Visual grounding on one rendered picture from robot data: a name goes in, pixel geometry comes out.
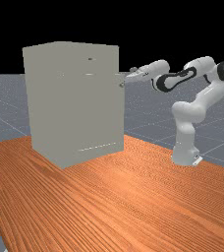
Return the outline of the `pale grey cabinet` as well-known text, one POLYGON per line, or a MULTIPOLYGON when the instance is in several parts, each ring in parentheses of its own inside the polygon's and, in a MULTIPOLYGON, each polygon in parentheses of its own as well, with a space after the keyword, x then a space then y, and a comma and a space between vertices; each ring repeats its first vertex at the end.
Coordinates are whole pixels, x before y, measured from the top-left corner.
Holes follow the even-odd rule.
POLYGON ((23 49, 31 143, 61 168, 124 149, 117 45, 55 41, 23 49))

